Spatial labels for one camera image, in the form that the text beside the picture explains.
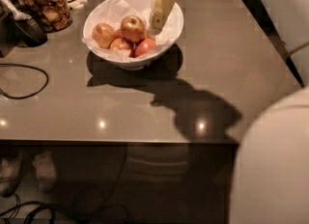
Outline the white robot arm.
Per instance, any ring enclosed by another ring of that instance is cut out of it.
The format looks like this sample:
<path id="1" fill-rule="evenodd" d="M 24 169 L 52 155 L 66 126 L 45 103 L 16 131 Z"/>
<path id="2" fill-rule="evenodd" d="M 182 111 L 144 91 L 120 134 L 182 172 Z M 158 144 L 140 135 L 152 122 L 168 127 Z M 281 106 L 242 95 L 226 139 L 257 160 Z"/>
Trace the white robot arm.
<path id="1" fill-rule="evenodd" d="M 230 189 L 198 173 L 189 219 L 200 224 L 309 224 L 309 0 L 244 0 L 277 35 L 272 56 L 261 40 L 221 23 L 186 27 L 188 67 L 201 70 L 252 122 L 236 150 L 206 149 L 202 166 L 228 161 Z"/>

